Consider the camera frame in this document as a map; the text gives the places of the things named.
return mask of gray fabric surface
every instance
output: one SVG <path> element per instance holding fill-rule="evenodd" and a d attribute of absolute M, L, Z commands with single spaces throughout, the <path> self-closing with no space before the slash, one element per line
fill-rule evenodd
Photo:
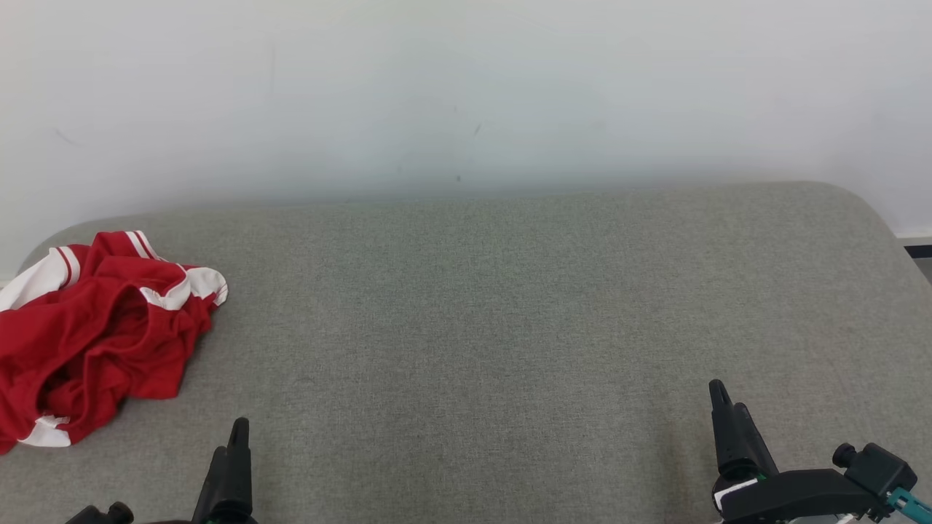
<path fill-rule="evenodd" d="M 707 382 L 777 465 L 875 441 L 932 499 L 932 286 L 819 184 L 155 214 L 228 302 L 180 396 L 0 457 L 4 522 L 121 500 L 189 517 L 232 421 L 255 515 L 285 522 L 712 522 Z"/>

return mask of red stripe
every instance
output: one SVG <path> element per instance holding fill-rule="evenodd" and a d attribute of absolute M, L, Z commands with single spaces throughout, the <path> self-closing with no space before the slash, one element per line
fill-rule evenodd
<path fill-rule="evenodd" d="M 139 239 L 139 245 L 143 246 L 143 251 L 149 255 L 149 258 L 155 258 L 155 256 L 152 255 L 152 252 L 149 251 L 149 248 L 145 247 L 145 242 L 143 242 L 143 237 L 139 234 L 139 231 L 133 231 L 132 234 L 136 235 L 136 238 Z"/>
<path fill-rule="evenodd" d="M 56 247 L 55 250 L 58 251 L 59 255 L 62 256 L 62 260 L 64 260 L 64 266 L 68 268 L 68 278 L 64 279 L 64 283 L 62 284 L 62 286 L 65 286 L 68 285 L 68 283 L 71 281 L 71 264 L 68 263 L 68 257 L 64 255 L 64 251 L 62 251 L 61 247 Z"/>

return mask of black strip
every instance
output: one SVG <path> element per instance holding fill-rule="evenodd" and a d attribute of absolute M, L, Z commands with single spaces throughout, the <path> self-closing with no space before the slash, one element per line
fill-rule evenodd
<path fill-rule="evenodd" d="M 913 258 L 932 258 L 932 245 L 908 245 L 906 253 Z"/>

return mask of floor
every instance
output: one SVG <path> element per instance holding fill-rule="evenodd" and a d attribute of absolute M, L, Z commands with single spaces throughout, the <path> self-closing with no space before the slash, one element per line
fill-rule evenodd
<path fill-rule="evenodd" d="M 925 277 L 932 283 L 932 258 L 916 258 L 916 266 L 923 272 Z"/>

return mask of white wall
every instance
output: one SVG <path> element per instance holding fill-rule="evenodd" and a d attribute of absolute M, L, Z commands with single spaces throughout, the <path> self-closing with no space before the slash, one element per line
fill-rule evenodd
<path fill-rule="evenodd" d="M 932 234 L 930 140 L 928 0 L 0 0 L 0 280 L 227 200 L 808 178 Z"/>

